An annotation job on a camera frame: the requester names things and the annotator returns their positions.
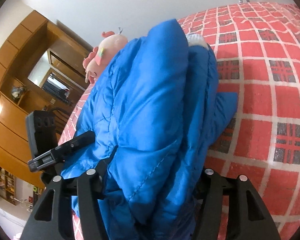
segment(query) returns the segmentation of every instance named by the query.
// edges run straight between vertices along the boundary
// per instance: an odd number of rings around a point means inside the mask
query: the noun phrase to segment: blue quilted fabric
[[[95,168],[118,145],[99,200],[111,240],[190,238],[208,146],[237,108],[237,94],[217,86],[213,51],[189,47],[176,20],[130,41],[100,76],[75,134],[93,130],[96,141],[66,161],[62,176]],[[73,209],[80,216],[76,197]]]

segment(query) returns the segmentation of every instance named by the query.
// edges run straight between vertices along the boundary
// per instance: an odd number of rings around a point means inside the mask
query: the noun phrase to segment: pink stuffed animal
[[[119,28],[119,34],[114,32],[101,34],[105,39],[101,41],[99,47],[93,48],[93,51],[82,63],[86,70],[86,83],[89,80],[91,84],[94,84],[94,79],[101,75],[112,58],[128,43],[128,39],[121,32],[122,30]]]

